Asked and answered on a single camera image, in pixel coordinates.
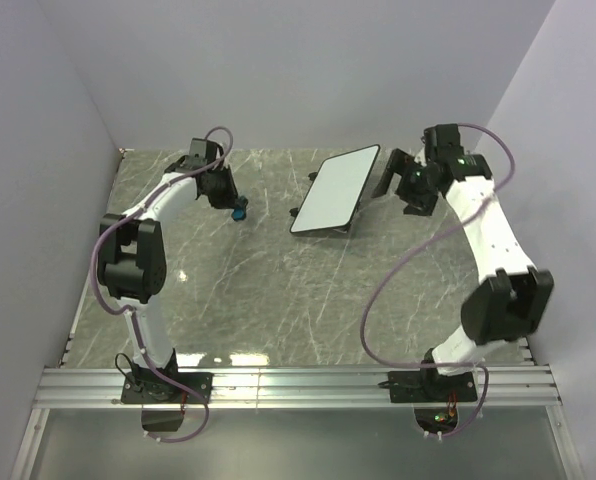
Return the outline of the blue whiteboard eraser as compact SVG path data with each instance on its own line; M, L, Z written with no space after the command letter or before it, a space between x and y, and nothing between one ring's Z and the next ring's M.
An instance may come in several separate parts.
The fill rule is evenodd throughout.
M235 222L244 221L247 218L248 199L244 196L239 197L232 210L231 218Z

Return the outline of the small white whiteboard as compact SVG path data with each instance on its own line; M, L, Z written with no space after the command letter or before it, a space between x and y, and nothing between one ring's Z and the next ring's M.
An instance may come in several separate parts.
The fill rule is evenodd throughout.
M373 144L325 159L309 175L311 185L301 205L291 210L289 232L348 231L380 150Z

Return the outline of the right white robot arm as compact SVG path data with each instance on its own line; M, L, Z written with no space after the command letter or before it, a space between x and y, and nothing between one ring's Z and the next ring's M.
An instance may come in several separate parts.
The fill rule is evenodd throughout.
M433 400L444 398L488 353L534 334L554 288L551 272L537 268L524 252L500 205L497 193L512 177L495 180L487 160L465 150L463 127L426 128L417 155L393 150L372 193L385 195L398 176L404 211L417 216L431 215L444 199L459 223L427 243L463 231L476 263L478 285L460 308L459 327L416 367L422 393Z

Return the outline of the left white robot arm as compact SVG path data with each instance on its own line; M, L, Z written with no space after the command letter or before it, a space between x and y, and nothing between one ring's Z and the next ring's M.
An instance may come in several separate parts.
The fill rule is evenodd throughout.
M163 227L204 196L217 210L246 219L248 200L238 193L226 164L233 146L194 138L157 185L121 214L106 214L90 260L91 287L101 307L125 317L134 353L129 360L137 385L158 402L174 399L182 386L176 352L166 333L158 295L167 277Z

